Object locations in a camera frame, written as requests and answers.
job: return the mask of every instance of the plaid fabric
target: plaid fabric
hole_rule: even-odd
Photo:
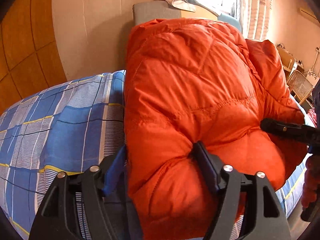
[[[83,172],[124,143],[124,77],[125,71],[119,71],[66,82],[25,98],[1,115],[0,206],[23,239],[28,239],[39,205],[58,172]],[[304,171],[302,163],[277,192],[287,217],[301,196]],[[119,199],[120,191],[126,192],[125,176],[108,203],[116,214],[117,235],[140,240],[135,209],[127,196]],[[91,239],[81,193],[76,202],[82,236]],[[238,237],[241,223],[242,217],[231,239]]]

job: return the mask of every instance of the chair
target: chair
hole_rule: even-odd
[[[293,71],[287,81],[287,85],[289,86],[290,92],[293,91],[295,93],[294,97],[300,100],[299,105],[307,99],[314,89],[314,86],[298,70]]]

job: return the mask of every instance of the metal screw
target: metal screw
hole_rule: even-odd
[[[231,172],[233,171],[233,167],[231,165],[224,165],[223,166],[223,169],[227,172]]]
[[[257,172],[257,176],[258,176],[259,178],[263,179],[266,175],[264,174],[264,172],[258,171],[258,172]]]
[[[62,179],[62,178],[64,178],[66,176],[66,173],[64,172],[64,171],[60,171],[58,174],[57,174],[57,177],[59,178],[59,179]]]
[[[94,166],[91,166],[90,167],[90,171],[91,172],[96,172],[96,171],[98,171],[100,168],[99,168],[99,166],[97,166],[97,165],[94,165]]]

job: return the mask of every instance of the beige wall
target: beige wall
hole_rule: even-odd
[[[320,28],[299,13],[300,7],[308,8],[308,5],[304,0],[273,0],[268,39],[274,44],[284,43],[308,70],[315,60],[316,47],[320,46]],[[315,68],[316,74],[319,70],[320,60]]]
[[[132,6],[153,0],[52,0],[55,38],[68,80],[125,68]]]

